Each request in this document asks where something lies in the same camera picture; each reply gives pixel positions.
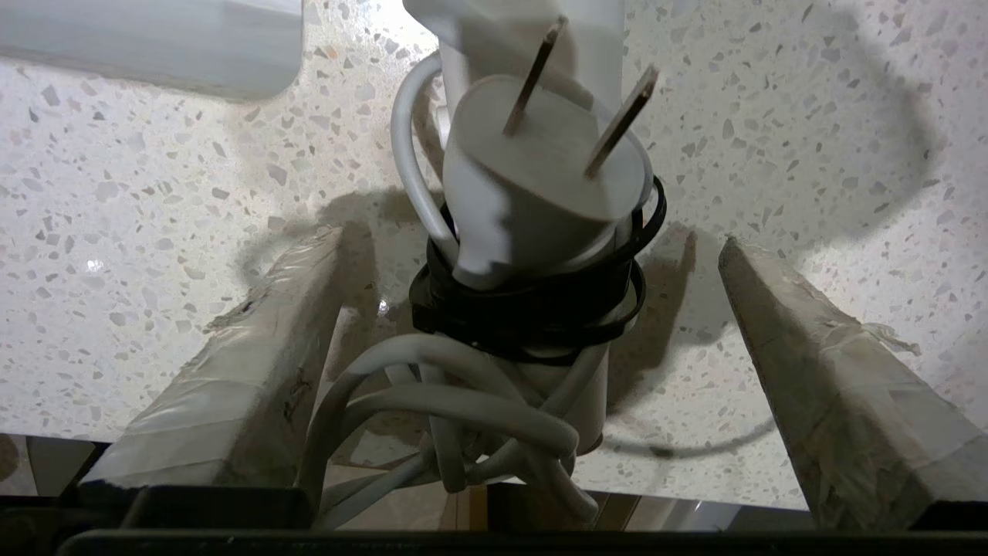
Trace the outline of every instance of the electrical plug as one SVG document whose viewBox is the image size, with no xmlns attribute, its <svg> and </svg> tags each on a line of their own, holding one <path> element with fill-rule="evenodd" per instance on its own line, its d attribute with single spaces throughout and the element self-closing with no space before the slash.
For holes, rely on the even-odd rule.
<svg viewBox="0 0 988 556">
<path fill-rule="evenodd" d="M 453 277 L 467 287 L 490 290 L 589 260 L 613 244 L 649 187 L 647 158 L 624 132 L 657 73 L 646 70 L 608 124 L 535 88 L 558 31 L 527 80 L 481 79 L 453 115 L 443 183 L 460 245 Z"/>
</svg>

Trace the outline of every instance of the terrazzo countertop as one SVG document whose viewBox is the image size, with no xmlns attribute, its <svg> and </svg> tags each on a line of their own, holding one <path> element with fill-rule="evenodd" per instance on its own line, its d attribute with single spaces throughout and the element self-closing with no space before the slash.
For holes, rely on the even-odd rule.
<svg viewBox="0 0 988 556">
<path fill-rule="evenodd" d="M 667 183 L 649 298 L 613 348 L 584 487 L 803 508 L 716 272 L 727 234 L 890 324 L 904 361 L 988 427 L 988 21 L 976 0 L 629 1 L 624 90 Z M 367 257 L 333 359 L 408 327 L 425 234 L 388 118 L 435 39 L 397 2 L 305 5 L 302 69 L 235 104 L 0 60 L 0 430 L 113 440 L 293 238 L 349 226 Z M 381 420 L 345 451 L 413 449 Z"/>
</svg>

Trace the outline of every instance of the white cable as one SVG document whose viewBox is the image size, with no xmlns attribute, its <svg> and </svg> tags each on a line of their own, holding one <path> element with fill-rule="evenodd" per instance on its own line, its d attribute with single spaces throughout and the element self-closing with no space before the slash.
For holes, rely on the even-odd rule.
<svg viewBox="0 0 988 556">
<path fill-rule="evenodd" d="M 361 488 L 354 489 L 350 496 L 333 505 L 327 512 L 320 515 L 312 527 L 324 530 L 335 529 L 353 519 L 362 511 L 370 508 L 373 503 L 387 496 L 391 491 L 400 489 L 422 475 L 425 471 L 423 459 L 419 455 L 405 461 L 387 473 L 376 477 L 365 477 L 365 479 L 371 479 L 368 485 L 364 486 L 364 481 L 360 481 Z"/>
<path fill-rule="evenodd" d="M 439 52 L 422 58 L 420 62 L 405 76 L 398 93 L 394 97 L 391 108 L 391 151 L 394 164 L 398 169 L 398 177 L 405 186 L 412 207 L 422 221 L 429 238 L 436 243 L 440 253 L 449 264 L 456 263 L 459 253 L 459 243 L 443 220 L 439 208 L 429 194 L 426 180 L 422 177 L 422 168 L 415 158 L 415 146 L 412 142 L 412 107 L 419 92 L 428 85 L 434 75 L 443 68 Z"/>
<path fill-rule="evenodd" d="M 298 484 L 315 503 L 322 490 L 326 461 L 332 454 L 330 439 L 338 429 L 354 390 L 370 374 L 390 365 L 435 365 L 482 392 L 527 407 L 511 381 L 488 356 L 453 339 L 427 334 L 406 334 L 387 339 L 365 351 L 340 375 L 315 412 L 309 428 Z"/>
<path fill-rule="evenodd" d="M 433 365 L 419 367 L 422 382 L 445 385 L 446 373 Z M 459 443 L 459 426 L 444 418 L 429 417 L 429 432 L 436 446 L 436 464 L 439 467 L 443 486 L 448 493 L 458 493 L 466 488 L 466 469 L 463 467 L 463 452 Z"/>
<path fill-rule="evenodd" d="M 599 355 L 595 357 L 594 354 L 603 349 L 603 346 L 595 346 L 585 350 L 574 365 L 574 371 L 578 372 L 568 373 L 560 382 L 562 392 L 557 388 L 554 398 L 550 398 L 571 406 L 586 385 L 586 381 L 580 384 L 581 380 L 586 378 L 589 381 L 589 377 L 593 376 L 593 372 L 580 369 L 594 363 L 595 359 L 599 362 Z M 391 365 L 410 363 L 419 364 L 420 367 L 434 365 L 481 392 L 451 386 L 413 385 L 394 387 L 347 404 L 357 387 L 373 372 Z M 385 340 L 358 357 L 330 388 L 316 410 L 299 472 L 298 485 L 311 500 L 319 500 L 316 493 L 322 489 L 329 456 L 353 428 L 363 422 L 362 419 L 370 416 L 367 411 L 394 409 L 441 415 L 465 421 L 474 428 L 495 429 L 512 437 L 509 452 L 514 456 L 508 459 L 513 467 L 527 463 L 529 471 L 538 481 L 549 487 L 578 515 L 592 517 L 596 513 L 596 504 L 572 484 L 559 463 L 560 458 L 570 457 L 575 450 L 578 441 L 576 431 L 559 417 L 528 406 L 512 382 L 485 353 L 449 338 L 426 334 L 406 334 Z M 554 457 L 546 457 L 546 451 Z M 504 473 L 492 474 L 491 478 L 501 474 Z M 471 484 L 486 480 L 471 481 Z M 383 484 L 376 482 L 363 487 L 363 490 L 373 490 L 361 494 L 361 500 L 371 500 L 372 503 L 379 495 L 386 494 L 382 490 Z M 350 506 L 362 507 L 364 504 L 351 503 Z M 328 510 L 332 509 L 320 508 L 321 512 Z M 320 519 L 320 523 L 326 522 L 325 519 Z"/>
</svg>

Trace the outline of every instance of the black cable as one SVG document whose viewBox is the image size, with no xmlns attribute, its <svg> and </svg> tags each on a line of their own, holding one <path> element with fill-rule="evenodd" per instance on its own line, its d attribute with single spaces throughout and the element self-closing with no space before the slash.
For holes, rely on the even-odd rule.
<svg viewBox="0 0 988 556">
<path fill-rule="evenodd" d="M 631 214 L 631 238 L 600 260 L 575 272 L 505 284 L 477 291 L 453 279 L 453 269 L 430 240 L 426 264 L 409 288 L 412 324 L 440 332 L 498 357 L 523 363 L 569 366 L 580 349 L 611 341 L 624 333 L 645 301 L 645 277 L 634 260 L 659 232 L 666 218 L 662 182 L 653 176 L 658 205 L 647 223 L 641 209 Z M 443 216 L 453 230 L 449 210 Z M 636 303 L 621 317 L 601 324 L 634 288 Z M 525 348 L 571 349 L 555 357 L 531 355 Z"/>
</svg>

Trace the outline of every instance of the plug prong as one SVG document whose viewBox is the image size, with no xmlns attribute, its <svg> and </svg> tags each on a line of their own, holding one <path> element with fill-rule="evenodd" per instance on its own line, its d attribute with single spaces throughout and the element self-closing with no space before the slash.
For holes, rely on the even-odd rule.
<svg viewBox="0 0 988 556">
<path fill-rule="evenodd" d="M 652 96 L 658 78 L 659 71 L 655 69 L 654 65 L 649 64 L 641 78 L 638 79 L 634 90 L 631 91 L 631 95 L 621 105 L 620 110 L 617 111 L 617 114 L 604 130 L 604 134 L 600 139 L 597 139 L 594 149 L 590 151 L 590 162 L 587 164 L 587 169 L 583 171 L 588 179 L 597 176 L 597 172 L 604 165 L 604 161 L 608 159 L 608 155 L 614 150 L 620 138 L 624 136 L 624 132 L 631 127 L 631 123 L 634 122 L 641 109 L 645 107 L 645 103 Z"/>
<path fill-rule="evenodd" d="M 508 116 L 508 122 L 504 125 L 504 135 L 513 135 L 518 128 L 518 124 L 522 122 L 522 116 L 525 114 L 525 106 L 529 104 L 529 98 L 532 97 L 532 91 L 535 90 L 538 77 L 542 75 L 542 71 L 545 69 L 545 63 L 549 60 L 549 55 L 552 54 L 552 48 L 555 46 L 556 39 L 559 38 L 559 34 L 566 27 L 567 21 L 569 20 L 565 16 L 559 16 L 559 19 L 545 33 L 542 44 L 538 47 L 538 53 L 535 55 L 535 62 L 532 63 L 532 69 L 529 70 L 529 76 L 525 78 L 522 91 L 518 93 L 518 100 L 515 101 L 515 106 L 511 109 L 511 115 Z"/>
</svg>

